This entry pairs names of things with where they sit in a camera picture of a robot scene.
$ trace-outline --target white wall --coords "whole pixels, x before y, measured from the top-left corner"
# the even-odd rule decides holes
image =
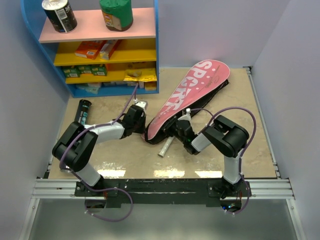
[[[159,0],[160,66],[252,66],[289,0]]]
[[[1,1],[0,23],[0,239],[16,240],[69,94],[27,31],[18,0]]]
[[[320,236],[320,1],[291,0],[253,66],[281,176],[309,240]]]

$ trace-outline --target green package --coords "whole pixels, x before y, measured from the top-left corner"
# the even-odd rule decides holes
[[[64,66],[62,70],[66,78],[80,77],[80,71],[75,66]]]
[[[96,76],[107,76],[107,69],[104,64],[93,64],[91,65],[91,72]]]
[[[90,65],[78,65],[77,68],[80,74],[92,74]]]

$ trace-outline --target can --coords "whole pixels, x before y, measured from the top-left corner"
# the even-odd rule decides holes
[[[44,0],[42,8],[59,33],[69,33],[77,26],[77,20],[68,0]]]
[[[78,105],[78,109],[76,111],[74,121],[78,122],[82,125],[85,125],[87,123],[88,112],[89,112],[91,105],[92,105],[92,103],[90,101],[85,100],[85,99],[81,99],[79,101],[79,105]]]
[[[131,0],[100,0],[105,26],[112,31],[126,31],[134,22]]]

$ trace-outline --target floor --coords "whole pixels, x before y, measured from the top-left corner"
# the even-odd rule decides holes
[[[139,100],[148,101],[147,123],[152,120],[162,105],[170,97],[176,86],[184,78],[188,68],[162,68],[160,70],[160,93],[138,95]],[[267,144],[263,125],[255,101],[250,80],[244,68],[232,68],[230,84],[218,92],[206,109],[217,112],[230,106],[245,107],[253,112],[257,119],[256,136],[245,153],[242,170],[246,178],[275,178],[276,173],[270,149]],[[115,118],[127,101],[128,96],[92,97],[88,124],[109,122]],[[73,122],[79,98],[70,98],[61,134]],[[250,134],[253,129],[251,117],[244,111],[230,110],[223,113]],[[200,112],[192,118],[192,127],[199,131],[208,122],[210,116]],[[150,145],[141,136],[133,134],[121,140],[111,140],[97,144],[90,163],[105,178],[216,178],[224,170],[223,155],[214,146],[207,147],[198,155],[189,155],[183,145],[173,141],[164,158],[158,156],[164,143]],[[70,173],[59,170],[59,161],[53,160],[50,179],[71,179]]]

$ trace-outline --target black metal base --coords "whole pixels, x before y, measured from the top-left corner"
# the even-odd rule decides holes
[[[248,194],[241,180],[231,185],[223,178],[167,178],[167,179],[104,179],[105,188],[120,188],[127,191],[134,204],[186,204],[220,207],[220,199],[236,197],[238,192]],[[103,197],[103,192],[89,191],[81,182],[77,182],[76,197]],[[120,208],[129,204],[129,198],[120,191],[107,193],[107,208]]]

